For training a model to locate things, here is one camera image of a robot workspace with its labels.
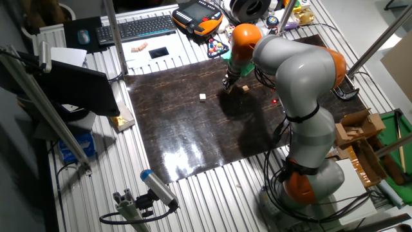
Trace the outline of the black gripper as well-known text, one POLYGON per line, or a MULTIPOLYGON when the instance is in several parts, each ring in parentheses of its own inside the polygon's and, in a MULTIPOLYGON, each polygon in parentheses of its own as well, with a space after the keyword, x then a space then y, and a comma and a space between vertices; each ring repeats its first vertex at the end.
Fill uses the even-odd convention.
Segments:
POLYGON ((235 83, 238 79, 241 78, 241 74, 239 72, 234 72, 232 70, 227 70, 227 74, 223 79, 222 85, 223 89, 226 93, 231 93, 235 87, 235 83))

